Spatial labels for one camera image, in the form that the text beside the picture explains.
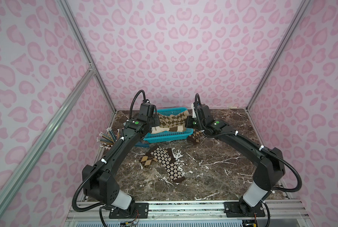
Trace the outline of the daisy sock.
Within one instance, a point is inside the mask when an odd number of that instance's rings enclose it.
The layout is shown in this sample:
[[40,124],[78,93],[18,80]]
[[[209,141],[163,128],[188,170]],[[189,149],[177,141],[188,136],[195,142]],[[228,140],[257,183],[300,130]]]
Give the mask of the daisy sock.
[[186,179],[179,169],[172,151],[156,145],[150,150],[150,154],[166,169],[171,181],[181,183]]

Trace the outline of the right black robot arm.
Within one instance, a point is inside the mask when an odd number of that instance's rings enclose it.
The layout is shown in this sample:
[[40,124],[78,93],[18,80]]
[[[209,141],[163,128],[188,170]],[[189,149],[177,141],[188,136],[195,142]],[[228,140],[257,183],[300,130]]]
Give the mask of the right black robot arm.
[[[186,127],[198,129],[206,138],[221,141],[250,160],[256,170],[253,182],[233,206],[225,208],[225,213],[237,217],[250,217],[255,209],[265,206],[265,200],[273,191],[295,193],[302,188],[302,179],[296,169],[283,159],[282,151],[278,148],[270,149],[240,134],[229,123],[214,119],[210,108],[201,103],[200,95],[196,94],[192,105],[193,114],[187,119]],[[289,169],[296,177],[294,188],[278,187],[279,180]]]

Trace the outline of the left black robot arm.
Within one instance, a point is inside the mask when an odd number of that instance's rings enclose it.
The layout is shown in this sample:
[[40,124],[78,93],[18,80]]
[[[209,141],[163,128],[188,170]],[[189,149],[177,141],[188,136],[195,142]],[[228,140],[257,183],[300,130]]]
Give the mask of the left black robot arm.
[[[72,198],[72,208],[75,212],[85,212],[100,207],[118,210],[126,218],[138,213],[134,199],[120,189],[115,175],[131,149],[158,125],[156,106],[144,98],[139,113],[136,116],[129,116],[129,120],[120,131],[120,137],[106,155],[93,166],[87,165],[83,169],[83,181]],[[97,203],[80,208],[77,199],[81,192],[97,200]]]

